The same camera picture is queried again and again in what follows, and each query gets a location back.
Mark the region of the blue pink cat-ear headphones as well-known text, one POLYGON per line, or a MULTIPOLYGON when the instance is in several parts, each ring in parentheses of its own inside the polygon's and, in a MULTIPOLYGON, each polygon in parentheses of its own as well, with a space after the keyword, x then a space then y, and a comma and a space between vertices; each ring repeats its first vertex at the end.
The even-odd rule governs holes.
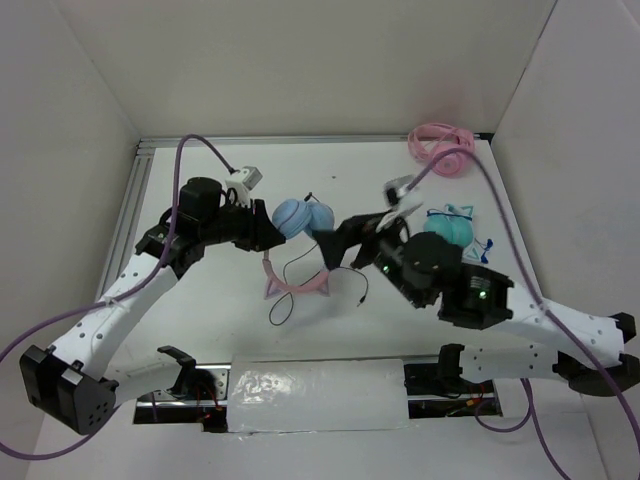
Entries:
MULTIPOLYGON (((274 210, 272 223, 286 237, 286 240, 291 240, 301 233, 311 237, 314 230, 332 230, 335 216, 328 205, 319 202, 310 194, 304 200, 283 201, 274 210)), ((289 284, 276 275, 269 251, 264 252, 262 267, 266 276, 264 299, 270 299, 277 294, 329 295, 329 271, 325 267, 321 268, 307 283, 300 285, 289 284)))

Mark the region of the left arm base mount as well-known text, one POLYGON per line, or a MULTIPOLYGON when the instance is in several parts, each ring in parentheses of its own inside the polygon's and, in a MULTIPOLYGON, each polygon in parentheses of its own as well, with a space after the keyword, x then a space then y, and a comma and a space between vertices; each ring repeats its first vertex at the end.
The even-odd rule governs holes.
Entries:
POLYGON ((227 433, 230 364, 200 364, 194 379, 177 392, 156 390, 136 400, 134 425, 197 425, 208 433, 227 433))

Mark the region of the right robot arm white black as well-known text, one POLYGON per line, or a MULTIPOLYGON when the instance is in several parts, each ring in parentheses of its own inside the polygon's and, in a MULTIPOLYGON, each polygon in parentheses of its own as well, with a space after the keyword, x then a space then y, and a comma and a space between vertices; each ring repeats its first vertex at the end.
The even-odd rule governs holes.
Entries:
POLYGON ((527 342, 497 351, 441 347, 436 379, 444 390, 494 379, 546 378, 584 395, 611 397, 638 385, 639 360, 624 351, 636 334, 632 316, 596 316, 537 300, 508 276, 464 262, 461 249, 438 234, 404 238, 404 221, 381 228, 381 219, 359 215, 336 230, 313 231, 326 267, 338 268, 346 251, 357 247, 352 268, 375 266, 414 308, 438 305, 438 318, 455 327, 508 333, 527 342))

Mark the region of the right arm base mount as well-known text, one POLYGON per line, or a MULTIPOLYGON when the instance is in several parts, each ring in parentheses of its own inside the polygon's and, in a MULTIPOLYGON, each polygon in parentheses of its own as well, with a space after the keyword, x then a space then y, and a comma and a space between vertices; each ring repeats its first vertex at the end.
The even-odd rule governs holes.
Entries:
POLYGON ((491 381, 473 383, 462 378, 460 355, 464 349, 460 344, 448 344, 437 356, 403 360, 410 419, 501 414, 491 381))

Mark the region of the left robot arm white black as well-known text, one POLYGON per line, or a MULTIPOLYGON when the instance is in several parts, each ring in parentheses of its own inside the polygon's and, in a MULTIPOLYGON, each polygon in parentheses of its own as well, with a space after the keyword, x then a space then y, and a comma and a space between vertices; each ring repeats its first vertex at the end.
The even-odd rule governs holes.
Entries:
POLYGON ((121 404, 154 390, 176 399, 196 390, 196 361, 164 346, 135 365, 114 366, 114 354, 147 311, 200 261, 206 247, 232 243, 262 252, 284 243, 263 200, 251 192, 254 167, 224 182, 194 177, 172 195, 172 206, 147 230, 113 285, 75 326, 48 348, 20 358, 29 402, 80 435, 93 434, 121 404))

